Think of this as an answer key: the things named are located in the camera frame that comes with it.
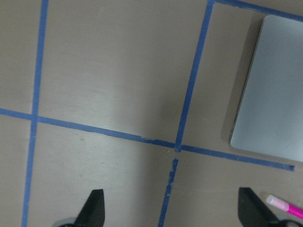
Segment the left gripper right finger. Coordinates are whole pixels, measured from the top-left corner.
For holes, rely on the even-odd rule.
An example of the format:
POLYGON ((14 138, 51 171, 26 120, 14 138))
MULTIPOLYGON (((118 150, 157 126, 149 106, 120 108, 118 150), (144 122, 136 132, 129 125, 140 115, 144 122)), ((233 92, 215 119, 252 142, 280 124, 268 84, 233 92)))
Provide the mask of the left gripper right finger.
POLYGON ((238 218, 243 227, 279 226, 279 219, 249 187, 238 190, 238 218))

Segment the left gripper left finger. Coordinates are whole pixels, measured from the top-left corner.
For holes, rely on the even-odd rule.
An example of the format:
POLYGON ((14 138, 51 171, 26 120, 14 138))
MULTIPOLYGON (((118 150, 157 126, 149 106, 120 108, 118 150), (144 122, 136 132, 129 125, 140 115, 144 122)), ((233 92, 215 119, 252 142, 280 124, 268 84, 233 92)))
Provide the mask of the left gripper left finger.
POLYGON ((105 201, 102 189, 92 190, 79 215, 76 227, 102 227, 105 223, 105 201))

